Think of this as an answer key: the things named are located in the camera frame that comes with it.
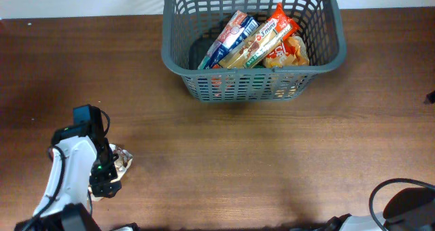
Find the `clear brown snack bag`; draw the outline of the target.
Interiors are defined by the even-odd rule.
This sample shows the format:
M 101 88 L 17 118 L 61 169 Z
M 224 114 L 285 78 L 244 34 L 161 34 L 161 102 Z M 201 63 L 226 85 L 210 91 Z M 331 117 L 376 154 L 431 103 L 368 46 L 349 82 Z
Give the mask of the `clear brown snack bag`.
M 120 180 L 121 182 L 121 178 L 125 175 L 125 173 L 130 168 L 133 162 L 133 155 L 116 144 L 110 143 L 108 146 L 113 151 L 113 153 L 119 155 L 119 158 L 115 161 L 115 168 L 118 174 L 117 180 Z M 89 197 L 92 201 L 99 201 L 100 199 L 102 199 L 101 197 L 95 197 L 92 194 L 90 184 L 88 187 L 88 192 L 89 192 Z

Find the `orange Nescafe sachet bag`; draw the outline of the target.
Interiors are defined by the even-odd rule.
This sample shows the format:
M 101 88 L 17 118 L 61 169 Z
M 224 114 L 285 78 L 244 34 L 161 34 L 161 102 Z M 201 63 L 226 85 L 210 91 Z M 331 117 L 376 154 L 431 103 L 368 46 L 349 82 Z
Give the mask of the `orange Nescafe sachet bag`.
M 307 48 L 301 37 L 294 35 L 272 50 L 262 61 L 266 68 L 308 66 Z

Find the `orange spaghetti pasta pack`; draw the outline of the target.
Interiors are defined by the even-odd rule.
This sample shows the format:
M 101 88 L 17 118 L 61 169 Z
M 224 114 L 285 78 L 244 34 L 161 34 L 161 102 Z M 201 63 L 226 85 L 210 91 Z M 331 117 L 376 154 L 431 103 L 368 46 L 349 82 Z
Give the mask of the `orange spaghetti pasta pack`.
M 218 68 L 252 69 L 298 29 L 298 24 L 285 14 L 282 2 L 278 2 L 271 17 L 226 55 Z

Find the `Kleenex tissue multipack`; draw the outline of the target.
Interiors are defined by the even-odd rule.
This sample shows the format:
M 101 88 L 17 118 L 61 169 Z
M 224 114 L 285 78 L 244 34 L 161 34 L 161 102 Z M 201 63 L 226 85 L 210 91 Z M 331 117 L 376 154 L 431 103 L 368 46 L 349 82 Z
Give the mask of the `Kleenex tissue multipack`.
M 198 70 L 218 68 L 218 63 L 259 26 L 253 16 L 237 10 L 208 49 Z

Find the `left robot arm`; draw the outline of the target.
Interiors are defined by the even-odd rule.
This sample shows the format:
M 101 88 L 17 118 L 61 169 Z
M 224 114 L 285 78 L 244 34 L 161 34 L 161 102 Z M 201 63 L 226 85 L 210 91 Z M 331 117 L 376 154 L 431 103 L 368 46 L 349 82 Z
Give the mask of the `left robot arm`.
M 73 109 L 73 124 L 55 131 L 48 147 L 52 168 L 46 190 L 32 217 L 16 230 L 99 230 L 86 209 L 90 194 L 113 198 L 122 188 L 115 167 L 119 158 L 106 137 L 107 114 L 93 105 Z

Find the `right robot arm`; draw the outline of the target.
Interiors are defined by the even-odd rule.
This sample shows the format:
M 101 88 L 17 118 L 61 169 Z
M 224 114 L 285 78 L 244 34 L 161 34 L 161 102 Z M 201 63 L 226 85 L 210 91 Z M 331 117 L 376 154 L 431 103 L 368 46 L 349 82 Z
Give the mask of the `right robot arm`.
M 375 213 L 376 194 L 384 187 L 410 184 L 399 191 L 380 213 Z M 409 178 L 393 178 L 381 182 L 370 193 L 369 216 L 346 215 L 332 217 L 320 229 L 323 231 L 434 231 L 434 185 Z

